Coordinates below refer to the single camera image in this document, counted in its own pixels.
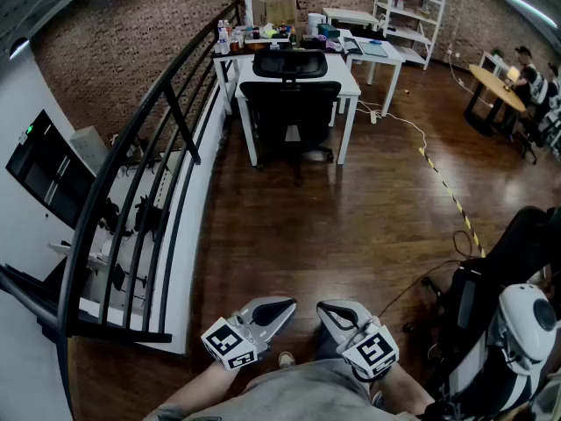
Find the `white tray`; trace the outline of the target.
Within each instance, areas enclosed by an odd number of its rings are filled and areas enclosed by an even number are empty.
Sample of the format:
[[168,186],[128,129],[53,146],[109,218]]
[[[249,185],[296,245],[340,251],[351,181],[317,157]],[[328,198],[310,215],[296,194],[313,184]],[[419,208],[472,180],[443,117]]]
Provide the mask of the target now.
[[258,39],[255,39],[253,36],[253,32],[249,32],[247,34],[247,36],[245,37],[244,43],[246,45],[251,45],[251,44],[280,44],[280,43],[289,43],[290,42],[290,38],[289,37],[280,37],[280,38],[263,38],[263,37],[259,37]]

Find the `person's grey shirt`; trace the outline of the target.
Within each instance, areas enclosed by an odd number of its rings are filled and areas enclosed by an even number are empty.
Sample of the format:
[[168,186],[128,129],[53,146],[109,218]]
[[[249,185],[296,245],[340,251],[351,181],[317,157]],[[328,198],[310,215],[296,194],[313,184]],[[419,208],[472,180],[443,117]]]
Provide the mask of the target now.
[[420,421],[372,405],[367,386],[341,359],[308,362],[262,375],[239,396],[186,411],[164,403],[143,421]]

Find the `person's left forearm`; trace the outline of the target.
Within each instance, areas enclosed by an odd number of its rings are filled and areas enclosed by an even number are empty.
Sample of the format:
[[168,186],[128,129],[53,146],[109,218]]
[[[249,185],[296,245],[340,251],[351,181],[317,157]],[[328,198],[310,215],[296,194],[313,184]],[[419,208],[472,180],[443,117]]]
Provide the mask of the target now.
[[225,398],[238,375],[213,362],[202,373],[173,393],[164,405],[173,405],[185,415],[212,407]]

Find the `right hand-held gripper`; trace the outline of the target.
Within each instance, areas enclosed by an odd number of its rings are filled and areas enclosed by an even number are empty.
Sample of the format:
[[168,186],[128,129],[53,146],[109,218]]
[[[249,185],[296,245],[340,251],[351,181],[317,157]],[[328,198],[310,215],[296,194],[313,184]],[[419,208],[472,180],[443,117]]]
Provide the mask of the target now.
[[359,381],[378,381],[399,360],[391,333],[361,303],[330,299],[319,302],[316,312]]

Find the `purple cloth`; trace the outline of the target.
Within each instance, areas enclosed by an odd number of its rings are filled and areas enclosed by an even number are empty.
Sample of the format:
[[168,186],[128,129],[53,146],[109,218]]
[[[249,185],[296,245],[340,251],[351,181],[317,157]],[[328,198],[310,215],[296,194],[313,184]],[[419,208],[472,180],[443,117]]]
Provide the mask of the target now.
[[344,51],[338,39],[329,39],[324,35],[315,36],[316,49],[327,53],[340,54]]

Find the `dark-topped table with white legs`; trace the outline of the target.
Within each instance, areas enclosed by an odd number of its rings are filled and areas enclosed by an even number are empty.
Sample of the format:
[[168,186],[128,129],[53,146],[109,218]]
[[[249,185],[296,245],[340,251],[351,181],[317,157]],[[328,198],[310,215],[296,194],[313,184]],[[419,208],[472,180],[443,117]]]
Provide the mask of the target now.
[[[217,73],[220,94],[224,98],[224,108],[228,114],[231,114],[231,99],[234,97],[240,73],[246,65],[249,66],[249,69],[252,69],[250,61],[253,60],[256,51],[249,48],[249,45],[245,45],[245,48],[237,53],[221,55],[217,49],[218,46],[215,44],[211,57]],[[332,53],[326,53],[325,55],[327,73],[324,77],[321,77],[321,80],[341,83],[341,91],[337,97],[340,101],[344,98],[359,97],[359,86],[346,66],[342,55]]]

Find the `white side table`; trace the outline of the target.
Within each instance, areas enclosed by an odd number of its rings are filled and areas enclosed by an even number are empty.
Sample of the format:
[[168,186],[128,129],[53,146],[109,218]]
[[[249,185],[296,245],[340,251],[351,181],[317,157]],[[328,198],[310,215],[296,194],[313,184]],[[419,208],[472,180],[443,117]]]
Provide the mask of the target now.
[[498,54],[490,54],[489,52],[484,52],[481,55],[479,66],[495,76],[504,75],[509,70],[509,65]]

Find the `black mesh office chair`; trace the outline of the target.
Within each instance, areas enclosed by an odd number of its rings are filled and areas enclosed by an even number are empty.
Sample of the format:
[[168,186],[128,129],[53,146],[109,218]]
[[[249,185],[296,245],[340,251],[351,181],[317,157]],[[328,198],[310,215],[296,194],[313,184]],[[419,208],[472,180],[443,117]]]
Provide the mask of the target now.
[[334,161],[323,143],[330,136],[333,104],[341,84],[324,81],[328,62],[319,50],[261,50],[253,59],[252,72],[262,82],[243,82],[241,92],[249,103],[256,132],[265,152],[256,168],[277,159],[292,169],[295,185],[303,184],[302,158],[323,153]]

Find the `white rectangular desk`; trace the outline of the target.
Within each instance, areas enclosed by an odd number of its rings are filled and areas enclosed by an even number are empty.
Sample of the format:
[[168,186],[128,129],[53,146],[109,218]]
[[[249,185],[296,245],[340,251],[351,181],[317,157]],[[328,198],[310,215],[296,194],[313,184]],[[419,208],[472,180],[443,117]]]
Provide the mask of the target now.
[[[339,37],[339,41],[341,45],[343,45],[343,37],[353,37],[358,43],[360,42],[369,42],[371,39],[365,39],[357,37],[355,38],[349,30],[342,30],[341,36]],[[373,80],[376,74],[376,67],[379,64],[391,66],[393,68],[393,74],[391,76],[391,80],[388,84],[387,93],[384,99],[383,104],[381,105],[380,116],[383,118],[387,115],[389,105],[391,104],[395,87],[401,72],[401,66],[405,62],[405,59],[401,56],[401,54],[397,51],[397,49],[392,46],[388,41],[381,41],[381,44],[384,46],[384,49],[388,53],[387,58],[380,58],[374,57],[366,54],[356,55],[356,54],[346,54],[346,66],[349,69],[352,69],[352,65],[355,61],[362,61],[368,64],[368,75],[366,78],[366,84],[371,86],[373,84]]]

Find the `black double door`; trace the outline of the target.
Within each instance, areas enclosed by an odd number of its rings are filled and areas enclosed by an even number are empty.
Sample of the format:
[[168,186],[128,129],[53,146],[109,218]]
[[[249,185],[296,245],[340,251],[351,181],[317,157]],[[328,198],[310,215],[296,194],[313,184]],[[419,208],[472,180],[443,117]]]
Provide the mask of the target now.
[[75,228],[95,175],[42,111],[24,131],[7,171],[60,221]]

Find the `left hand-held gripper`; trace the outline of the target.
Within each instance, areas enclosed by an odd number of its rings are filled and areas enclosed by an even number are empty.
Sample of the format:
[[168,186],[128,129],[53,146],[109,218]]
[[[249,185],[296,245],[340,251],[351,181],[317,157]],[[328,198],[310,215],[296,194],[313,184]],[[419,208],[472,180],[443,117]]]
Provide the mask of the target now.
[[202,336],[209,354],[224,367],[235,370],[262,359],[268,343],[290,321],[297,302],[285,296],[251,300],[229,318],[219,318]]

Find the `small white table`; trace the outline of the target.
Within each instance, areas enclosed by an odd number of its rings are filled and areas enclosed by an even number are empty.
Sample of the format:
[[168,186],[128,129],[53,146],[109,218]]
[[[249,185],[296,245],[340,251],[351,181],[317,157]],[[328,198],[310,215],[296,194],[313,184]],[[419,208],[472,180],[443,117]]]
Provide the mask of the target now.
[[362,25],[365,28],[376,31],[378,29],[378,20],[370,13],[365,11],[353,11],[338,8],[322,8],[322,14],[326,17],[328,23],[333,21]]

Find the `yellow black floor tape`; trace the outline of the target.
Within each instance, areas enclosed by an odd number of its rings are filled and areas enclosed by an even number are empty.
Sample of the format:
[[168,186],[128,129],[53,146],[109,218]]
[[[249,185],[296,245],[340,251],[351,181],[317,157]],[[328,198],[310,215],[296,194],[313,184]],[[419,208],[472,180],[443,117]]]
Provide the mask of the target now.
[[443,184],[444,188],[446,189],[448,195],[450,196],[451,200],[454,202],[454,204],[456,205],[458,212],[461,214],[461,217],[464,219],[465,222],[465,226],[467,228],[467,230],[469,231],[469,233],[472,236],[472,241],[474,243],[474,245],[477,247],[478,251],[479,251],[479,256],[481,258],[485,258],[486,257],[486,251],[483,248],[483,246],[481,245],[480,241],[479,241],[479,237],[477,235],[477,233],[475,232],[473,225],[469,219],[469,217],[467,216],[463,206],[461,205],[461,203],[459,202],[459,200],[457,199],[457,197],[455,196],[455,194],[453,193],[452,189],[450,188],[450,186],[446,183],[446,181],[442,178],[442,176],[440,175],[439,171],[436,168],[435,163],[432,161],[432,159],[427,155],[425,149],[423,147],[419,148],[419,153],[421,154],[421,156],[427,161],[427,163],[429,164],[430,168],[437,174],[438,179],[441,181],[441,183]]

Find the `green cutting mat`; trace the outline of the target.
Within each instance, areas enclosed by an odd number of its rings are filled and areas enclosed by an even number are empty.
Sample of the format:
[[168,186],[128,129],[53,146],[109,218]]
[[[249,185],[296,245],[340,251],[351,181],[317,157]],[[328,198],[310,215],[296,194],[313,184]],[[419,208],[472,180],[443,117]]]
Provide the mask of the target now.
[[388,57],[388,53],[386,52],[384,46],[381,43],[372,43],[372,41],[369,41],[369,42],[360,42],[359,45],[361,50],[363,51],[363,54],[374,56],[374,57],[380,57],[380,58]]

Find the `round ceiling lamp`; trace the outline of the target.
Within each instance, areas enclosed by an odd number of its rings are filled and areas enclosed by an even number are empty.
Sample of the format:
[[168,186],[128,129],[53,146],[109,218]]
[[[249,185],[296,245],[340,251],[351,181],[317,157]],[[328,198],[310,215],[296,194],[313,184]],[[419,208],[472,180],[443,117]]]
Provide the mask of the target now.
[[17,55],[19,55],[30,43],[30,40],[26,37],[20,37],[14,41],[11,46],[9,60],[13,60]]

